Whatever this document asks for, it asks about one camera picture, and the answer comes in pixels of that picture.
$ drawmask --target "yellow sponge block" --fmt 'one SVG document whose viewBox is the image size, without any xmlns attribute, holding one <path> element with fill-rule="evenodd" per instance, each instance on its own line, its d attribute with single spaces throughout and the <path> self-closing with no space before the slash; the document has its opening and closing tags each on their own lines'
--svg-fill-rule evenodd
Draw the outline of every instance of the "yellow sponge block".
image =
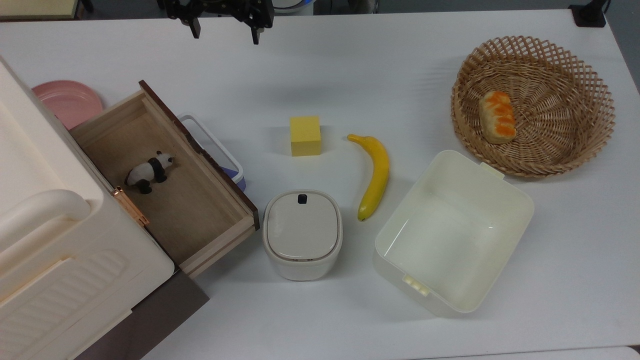
<svg viewBox="0 0 640 360">
<path fill-rule="evenodd" d="M 317 116 L 292 117 L 291 156 L 320 155 L 320 118 Z"/>
</svg>

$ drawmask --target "wicker basket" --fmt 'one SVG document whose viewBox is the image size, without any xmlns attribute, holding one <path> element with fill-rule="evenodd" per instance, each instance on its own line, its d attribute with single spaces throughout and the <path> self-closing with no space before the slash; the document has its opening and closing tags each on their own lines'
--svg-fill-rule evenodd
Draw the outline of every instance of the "wicker basket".
<svg viewBox="0 0 640 360">
<path fill-rule="evenodd" d="M 517 135 L 495 145 L 482 134 L 478 100 L 509 94 Z M 485 42 L 463 62 L 453 86 L 456 135 L 483 162 L 516 176 L 546 177 L 596 156 L 613 132 L 611 93 L 598 74 L 545 40 L 504 37 Z"/>
</svg>

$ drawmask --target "bread roll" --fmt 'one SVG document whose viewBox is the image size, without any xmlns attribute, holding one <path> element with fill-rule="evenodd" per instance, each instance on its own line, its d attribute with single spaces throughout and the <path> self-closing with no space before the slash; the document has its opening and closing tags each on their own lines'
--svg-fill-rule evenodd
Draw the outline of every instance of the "bread roll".
<svg viewBox="0 0 640 360">
<path fill-rule="evenodd" d="M 516 120 L 509 95 L 500 91 L 487 93 L 479 104 L 480 124 L 490 143 L 508 143 L 516 137 Z"/>
</svg>

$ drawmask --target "panda figurine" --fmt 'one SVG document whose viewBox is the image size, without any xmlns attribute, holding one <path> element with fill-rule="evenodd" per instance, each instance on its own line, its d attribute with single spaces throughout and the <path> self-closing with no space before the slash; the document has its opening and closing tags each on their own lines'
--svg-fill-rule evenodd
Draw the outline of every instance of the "panda figurine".
<svg viewBox="0 0 640 360">
<path fill-rule="evenodd" d="M 127 186 L 135 186 L 140 193 L 148 194 L 151 192 L 151 180 L 162 183 L 166 180 L 164 170 L 173 165 L 173 158 L 169 154 L 163 154 L 161 151 L 156 152 L 155 158 L 150 158 L 146 163 L 142 163 L 131 169 L 124 179 Z"/>
</svg>

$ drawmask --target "banana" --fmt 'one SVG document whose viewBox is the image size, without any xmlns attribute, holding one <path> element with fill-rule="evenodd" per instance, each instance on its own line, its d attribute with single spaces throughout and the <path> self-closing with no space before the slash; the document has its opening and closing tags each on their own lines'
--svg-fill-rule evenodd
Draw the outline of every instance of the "banana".
<svg viewBox="0 0 640 360">
<path fill-rule="evenodd" d="M 382 195 L 385 193 L 389 179 L 389 156 L 384 145 L 373 136 L 349 134 L 347 139 L 362 146 L 373 160 L 371 182 L 369 182 L 369 187 L 367 187 L 367 191 L 362 196 L 360 207 L 358 208 L 358 220 L 364 221 L 376 211 Z"/>
</svg>

